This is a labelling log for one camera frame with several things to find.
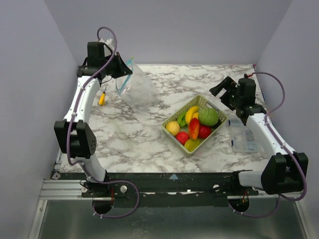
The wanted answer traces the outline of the clear zip top bag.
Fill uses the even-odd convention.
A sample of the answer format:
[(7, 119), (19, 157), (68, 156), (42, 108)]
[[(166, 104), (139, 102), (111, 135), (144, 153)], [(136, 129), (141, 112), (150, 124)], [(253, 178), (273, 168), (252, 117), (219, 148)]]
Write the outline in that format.
[(146, 109), (159, 101), (160, 92), (134, 58), (126, 62), (132, 74), (115, 80), (119, 97), (132, 108)]

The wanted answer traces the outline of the yellow toy pear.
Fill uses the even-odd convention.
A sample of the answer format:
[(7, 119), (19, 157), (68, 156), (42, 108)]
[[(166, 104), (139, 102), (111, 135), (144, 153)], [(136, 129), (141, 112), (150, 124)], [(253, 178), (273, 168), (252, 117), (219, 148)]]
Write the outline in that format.
[(180, 125), (177, 121), (169, 122), (165, 128), (173, 136), (176, 136), (180, 131)]

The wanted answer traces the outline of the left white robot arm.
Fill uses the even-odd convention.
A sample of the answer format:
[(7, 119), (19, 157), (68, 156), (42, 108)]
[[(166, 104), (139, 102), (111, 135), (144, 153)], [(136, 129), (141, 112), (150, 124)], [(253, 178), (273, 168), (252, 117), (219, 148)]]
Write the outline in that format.
[(132, 75), (115, 48), (104, 42), (88, 42), (87, 57), (77, 70), (77, 87), (68, 113), (54, 123), (54, 131), (69, 165), (79, 165), (86, 175), (84, 187), (100, 197), (112, 188), (107, 171), (101, 166), (95, 151), (96, 137), (88, 125), (94, 98), (106, 76), (114, 79)]

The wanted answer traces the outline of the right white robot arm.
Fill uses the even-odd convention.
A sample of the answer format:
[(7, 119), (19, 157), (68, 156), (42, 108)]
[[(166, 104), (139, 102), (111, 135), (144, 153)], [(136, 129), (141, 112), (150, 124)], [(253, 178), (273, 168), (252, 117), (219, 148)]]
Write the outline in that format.
[(263, 171), (244, 170), (237, 172), (237, 178), (229, 183), (230, 191), (241, 195), (247, 187), (263, 190), (269, 195), (278, 194), (283, 198), (287, 193), (301, 192), (297, 200), (307, 192), (306, 174), (308, 157), (296, 152), (274, 128), (269, 113), (256, 103), (256, 83), (250, 75), (235, 82), (226, 77), (209, 91), (217, 96), (221, 90), (225, 93), (221, 102), (247, 126), (266, 152), (269, 161)]

